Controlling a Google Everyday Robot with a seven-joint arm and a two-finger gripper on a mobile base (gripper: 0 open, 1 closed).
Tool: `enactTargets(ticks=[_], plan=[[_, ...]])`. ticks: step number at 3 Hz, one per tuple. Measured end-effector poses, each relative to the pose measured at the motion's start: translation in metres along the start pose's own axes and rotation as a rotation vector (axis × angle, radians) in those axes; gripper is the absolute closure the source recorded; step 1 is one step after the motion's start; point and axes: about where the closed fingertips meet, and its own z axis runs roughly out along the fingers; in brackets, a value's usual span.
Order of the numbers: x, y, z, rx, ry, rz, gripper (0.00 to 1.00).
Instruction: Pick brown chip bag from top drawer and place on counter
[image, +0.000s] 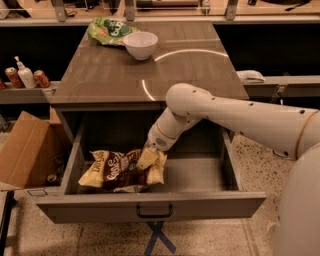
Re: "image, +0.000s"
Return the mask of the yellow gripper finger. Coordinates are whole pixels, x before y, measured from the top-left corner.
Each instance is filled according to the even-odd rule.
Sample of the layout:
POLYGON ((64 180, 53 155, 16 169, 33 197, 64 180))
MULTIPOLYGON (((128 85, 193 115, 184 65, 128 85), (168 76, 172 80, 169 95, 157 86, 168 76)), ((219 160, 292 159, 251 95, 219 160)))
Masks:
POLYGON ((140 170, 147 169, 158 159, 158 154, 155 148, 148 147, 142 150, 141 156, 136 164, 136 167, 140 170))

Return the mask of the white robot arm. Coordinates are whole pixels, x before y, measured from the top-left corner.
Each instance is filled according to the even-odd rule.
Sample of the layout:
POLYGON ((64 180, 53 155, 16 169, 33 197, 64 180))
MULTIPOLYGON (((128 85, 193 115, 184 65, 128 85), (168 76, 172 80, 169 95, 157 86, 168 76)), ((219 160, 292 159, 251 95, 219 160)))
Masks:
POLYGON ((167 108, 148 133, 138 167, 169 150, 202 119, 295 160, 284 187, 273 256, 320 256, 320 111, 221 98, 186 83, 166 94, 167 108))

